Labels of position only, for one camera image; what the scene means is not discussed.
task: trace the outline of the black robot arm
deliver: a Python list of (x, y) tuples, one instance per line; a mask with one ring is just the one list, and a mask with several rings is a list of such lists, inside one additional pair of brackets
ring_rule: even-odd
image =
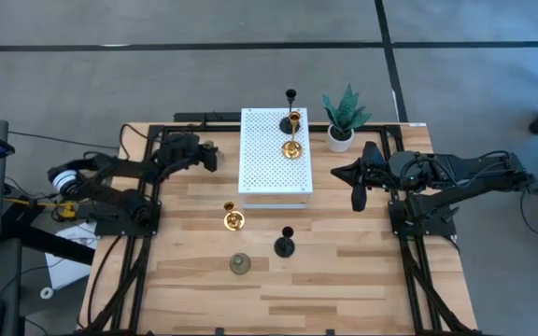
[(213, 143), (199, 145), (199, 136), (191, 133), (170, 134), (144, 161), (128, 161), (96, 154), (90, 159), (70, 161), (48, 171), (49, 181), (62, 197), (70, 201), (90, 199), (123, 210), (136, 225), (146, 226), (151, 220), (153, 204), (136, 189), (117, 190), (102, 185), (111, 176), (141, 179), (151, 185), (162, 183), (170, 174), (202, 162), (206, 170), (217, 170), (218, 149)]
[[(348, 166), (332, 169), (332, 174), (353, 188), (354, 211), (364, 209), (366, 189), (410, 191), (406, 198), (409, 219), (434, 215), (437, 209), (489, 191), (523, 190), (533, 181), (517, 156), (505, 151), (475, 159), (402, 151), (385, 161), (374, 142), (366, 142), (360, 158)], [(442, 191), (415, 194), (426, 188)]]

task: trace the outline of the green plant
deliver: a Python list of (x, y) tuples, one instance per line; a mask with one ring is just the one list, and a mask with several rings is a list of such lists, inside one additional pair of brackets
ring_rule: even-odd
[(370, 113), (363, 112), (366, 106), (356, 108), (359, 101), (359, 93), (352, 92), (352, 86), (347, 85), (340, 105), (335, 108), (329, 97), (323, 94), (323, 104), (327, 110), (327, 117), (332, 122), (334, 137), (338, 140), (347, 140), (353, 129), (362, 126), (370, 117)]

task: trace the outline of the person's foot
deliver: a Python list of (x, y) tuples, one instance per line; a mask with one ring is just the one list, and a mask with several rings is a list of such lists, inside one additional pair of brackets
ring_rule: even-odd
[(538, 135), (538, 118), (531, 122), (529, 125), (529, 131), (535, 135)]

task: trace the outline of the white pegboard box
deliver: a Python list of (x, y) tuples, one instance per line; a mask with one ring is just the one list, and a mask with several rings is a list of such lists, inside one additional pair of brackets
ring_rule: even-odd
[(301, 114), (295, 140), (303, 153), (291, 160), (281, 147), (291, 134), (279, 130), (288, 108), (243, 108), (240, 126), (240, 174), (238, 192), (244, 208), (306, 208), (313, 193), (313, 175), (308, 139), (306, 108), (293, 108)]

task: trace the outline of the wooden tabletop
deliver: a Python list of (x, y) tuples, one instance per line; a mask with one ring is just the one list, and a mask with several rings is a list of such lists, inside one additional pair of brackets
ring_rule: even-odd
[[(149, 127), (132, 125), (142, 133)], [(401, 124), (401, 128), (406, 150), (432, 152), (427, 127)], [(325, 329), (348, 335), (413, 333), (400, 247), (389, 223), (389, 194), (382, 189), (368, 191), (366, 209), (355, 213), (351, 188), (330, 174), (333, 167), (356, 160), (365, 141), (380, 146), (377, 133), (357, 133), (345, 153), (326, 148), (326, 133), (310, 134), (314, 193), (305, 210), (242, 210), (237, 193), (240, 134), (199, 135), (202, 141), (214, 141), (225, 162), (215, 173), (192, 166), (162, 184), (163, 213), (150, 250), (139, 332), (212, 334), (215, 328), (225, 328), (228, 334), (324, 334)], [(145, 139), (128, 129), (123, 139), (131, 160), (141, 160)], [(393, 139), (390, 142), (395, 150)], [(136, 185), (133, 179), (113, 180), (116, 189)], [(222, 206), (227, 201), (246, 217), (241, 231), (223, 226)], [(294, 228), (296, 244), (288, 259), (273, 249), (285, 226)], [(97, 246), (80, 313), (82, 324), (87, 320), (92, 279), (113, 240), (103, 238)], [(94, 315), (117, 288), (125, 241), (122, 238), (116, 245), (101, 272)], [(441, 237), (426, 237), (425, 243), (435, 288), (460, 321), (476, 328), (458, 251)], [(247, 274), (230, 271), (230, 256), (238, 252), (252, 259)], [(419, 296), (428, 328), (422, 290)], [(126, 298), (124, 327), (132, 290)]]

